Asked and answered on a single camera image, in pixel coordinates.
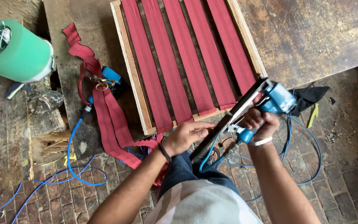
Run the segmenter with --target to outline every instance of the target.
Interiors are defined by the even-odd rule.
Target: gold scissors
[[[105,91],[107,89],[109,89],[110,87],[114,87],[115,84],[117,83],[116,80],[113,79],[102,79],[96,75],[93,75],[92,77],[87,76],[88,80],[94,83],[97,83],[96,85],[96,89],[99,91]]]

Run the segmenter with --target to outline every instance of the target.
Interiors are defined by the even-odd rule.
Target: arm
[[[178,127],[163,143],[169,156],[185,152],[190,145],[208,135],[208,128],[215,125],[208,122],[185,123]],[[95,211],[89,224],[132,223],[147,192],[166,163],[165,156],[155,149],[115,189]]]
[[[266,123],[253,136],[256,140],[272,136],[280,126],[280,122],[273,114],[265,113],[263,118]],[[258,128],[262,122],[261,113],[251,108],[244,115],[242,125],[248,129]],[[248,149],[272,222],[320,223],[313,207],[283,166],[273,143],[270,141],[260,146],[249,145]]]

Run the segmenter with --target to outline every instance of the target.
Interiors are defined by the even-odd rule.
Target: webbing strip
[[[173,124],[138,5],[136,0],[123,0],[122,8],[127,18],[129,32],[157,126],[157,132],[162,133],[171,129]]]
[[[241,94],[244,95],[255,84],[255,77],[247,60],[240,39],[234,28],[224,0],[207,0],[223,46],[226,49]]]
[[[175,114],[176,122],[180,125],[186,121],[193,120],[193,116],[162,19],[160,7],[157,0],[143,0],[142,3],[156,48],[158,61],[161,65],[162,75],[164,76],[169,98],[171,99],[173,113]]]
[[[216,111],[198,60],[196,48],[187,27],[179,0],[163,0],[173,35],[189,80],[198,114],[204,116]]]
[[[85,76],[86,70],[89,70],[93,75],[102,77],[99,61],[94,58],[95,54],[89,47],[80,44],[81,39],[74,23],[71,23],[63,32],[67,35],[67,41],[70,46],[69,53],[84,60],[80,65],[80,79]],[[153,149],[161,142],[163,135],[157,135],[157,140],[135,142],[129,132],[125,114],[111,94],[111,91],[98,91],[94,85],[92,94],[93,106],[96,110],[104,150],[111,156],[126,163],[129,167],[133,169],[137,168],[141,160],[121,148],[132,145],[147,146]],[[163,175],[160,175],[154,184],[161,185],[162,178]]]
[[[236,104],[233,92],[223,67],[218,48],[214,41],[204,9],[200,0],[184,0],[205,66],[221,110]]]

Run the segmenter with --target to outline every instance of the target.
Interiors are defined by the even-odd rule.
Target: pneumatic staple gun
[[[208,154],[208,148],[211,143],[215,143],[219,135],[224,132],[235,132],[237,141],[234,145],[228,147],[221,158],[215,161],[212,166],[203,169],[206,171],[223,160],[228,154],[235,150],[235,147],[242,142],[249,143],[252,136],[257,129],[248,130],[240,127],[237,124],[241,121],[247,107],[252,103],[252,100],[261,93],[262,98],[255,104],[255,107],[261,113],[286,113],[288,114],[296,104],[296,99],[288,92],[281,84],[270,81],[267,78],[259,78],[250,90],[242,97],[242,99],[228,112],[216,125],[216,127],[209,133],[209,135],[201,142],[201,144],[190,155],[190,160],[196,162],[200,158],[205,158]]]

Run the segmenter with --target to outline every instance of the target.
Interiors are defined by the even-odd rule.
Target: concrete floor
[[[310,129],[317,138],[322,150],[323,166],[312,183],[301,186],[322,223],[358,223],[358,71],[355,69],[317,81],[315,86],[330,86],[319,102],[319,117],[315,118]],[[301,122],[307,124],[311,110],[306,110]],[[280,151],[287,138],[286,121],[281,120],[280,130],[275,134],[274,143]],[[335,141],[326,141],[333,133]],[[284,164],[298,183],[308,181],[315,175],[318,159],[315,144],[310,135],[299,125],[293,125],[292,141]],[[247,156],[246,146],[240,148],[241,155]],[[232,163],[247,164],[243,160]],[[87,160],[78,161],[73,166],[82,166]],[[107,154],[99,155],[91,164],[108,174],[106,185],[90,187],[77,180],[43,186],[33,196],[19,215],[18,223],[86,223],[97,206],[130,173],[128,168]],[[35,178],[43,180],[65,167],[60,163],[35,169]],[[258,197],[261,192],[256,171],[252,168],[220,166],[219,170],[233,179],[244,200]],[[82,173],[82,178],[99,183],[103,175],[94,171]],[[58,176],[65,180],[66,174]],[[0,224],[10,223],[25,198],[37,186],[33,181],[23,184],[22,190],[4,212],[0,212]],[[0,206],[16,191],[17,186],[0,191]],[[142,223],[157,201],[155,188],[149,192],[134,223]],[[263,199],[249,203],[264,223],[271,223]]]

